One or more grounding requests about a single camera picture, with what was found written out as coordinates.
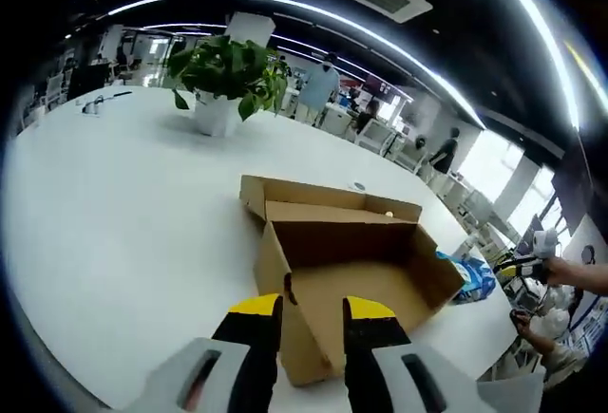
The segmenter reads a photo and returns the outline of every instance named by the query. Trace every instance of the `person in light blue shirt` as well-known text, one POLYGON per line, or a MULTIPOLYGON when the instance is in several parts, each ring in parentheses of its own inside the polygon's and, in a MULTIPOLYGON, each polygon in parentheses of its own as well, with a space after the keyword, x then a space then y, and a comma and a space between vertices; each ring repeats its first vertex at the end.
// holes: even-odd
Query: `person in light blue shirt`
POLYGON ((333 52, 325 56, 322 63, 314 66, 304 78, 305 86, 300 91, 295 118, 313 124, 325 109, 333 91, 340 91, 340 75, 333 67, 337 57, 333 52))

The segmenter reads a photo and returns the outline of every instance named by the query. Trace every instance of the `person in black shirt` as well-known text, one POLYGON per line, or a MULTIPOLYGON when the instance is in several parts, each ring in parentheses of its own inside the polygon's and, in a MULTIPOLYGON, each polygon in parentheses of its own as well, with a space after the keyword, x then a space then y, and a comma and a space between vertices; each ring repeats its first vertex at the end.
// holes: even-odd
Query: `person in black shirt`
POLYGON ((454 156, 458 149, 458 141, 456 140, 460 136, 460 130, 453 127, 449 134, 450 138, 444 142, 435 155, 428 159, 428 164, 432 166, 432 169, 427 184, 435 193, 439 193, 439 190, 446 182, 447 171, 454 161, 454 156))
POLYGON ((118 62, 119 66, 126 66, 126 55, 122 46, 116 49, 116 62, 118 62))
POLYGON ((366 112, 362 112, 359 114, 354 121, 354 131, 357 133, 361 133, 363 128, 368 124, 371 119, 375 119, 378 115, 378 110, 380 110, 380 103, 377 100, 371 100, 368 103, 368 107, 366 108, 366 112))

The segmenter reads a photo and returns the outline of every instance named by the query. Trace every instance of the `white flower pot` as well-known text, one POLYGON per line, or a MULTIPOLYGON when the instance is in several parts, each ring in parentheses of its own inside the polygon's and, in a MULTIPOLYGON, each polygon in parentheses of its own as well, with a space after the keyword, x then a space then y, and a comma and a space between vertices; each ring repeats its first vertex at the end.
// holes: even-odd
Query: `white flower pot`
POLYGON ((194 118, 200 133, 217 138, 231 136, 241 122, 238 114, 241 98, 228 100, 225 95, 213 98, 213 94, 200 91, 195 95, 194 118))

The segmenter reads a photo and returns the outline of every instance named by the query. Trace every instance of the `box flap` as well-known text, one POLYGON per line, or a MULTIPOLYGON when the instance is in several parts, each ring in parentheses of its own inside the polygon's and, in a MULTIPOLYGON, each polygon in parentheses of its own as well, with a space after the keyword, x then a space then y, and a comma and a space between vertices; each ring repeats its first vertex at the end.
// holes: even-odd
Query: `box flap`
POLYGON ((239 197, 253 213, 272 221, 417 222, 422 212, 416 204, 395 199, 256 176, 242 176, 239 197))
POLYGON ((403 223, 397 218, 365 210, 276 201, 266 201, 266 217, 270 221, 403 223))
POLYGON ((299 306, 287 299, 283 301, 280 358, 294 386, 320 382, 339 374, 333 371, 332 363, 321 351, 299 306))
POLYGON ((258 292, 260 294, 273 292, 282 294, 285 291, 286 275, 290 273, 291 269, 276 238, 275 229, 269 223, 264 227, 259 254, 254 265, 258 292))
POLYGON ((434 314, 453 299, 465 280, 452 263, 435 255, 437 244, 420 225, 414 230, 410 245, 425 259, 425 263, 412 265, 410 274, 416 283, 425 285, 422 293, 434 314), (432 279, 429 279, 430 272, 433 272, 432 279))

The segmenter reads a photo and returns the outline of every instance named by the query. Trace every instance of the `potted plant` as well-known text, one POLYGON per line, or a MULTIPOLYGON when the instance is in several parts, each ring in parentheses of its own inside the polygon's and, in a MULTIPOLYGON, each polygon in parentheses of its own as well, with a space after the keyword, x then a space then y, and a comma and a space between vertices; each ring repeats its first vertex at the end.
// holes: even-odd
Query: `potted plant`
MULTIPOLYGON (((173 55, 169 76, 196 95, 195 119, 200 131, 228 136, 259 109, 277 113, 287 88, 286 64, 275 51, 253 41, 230 41, 229 36, 209 36, 198 47, 173 55)), ((189 109, 173 89, 175 105, 189 109)))

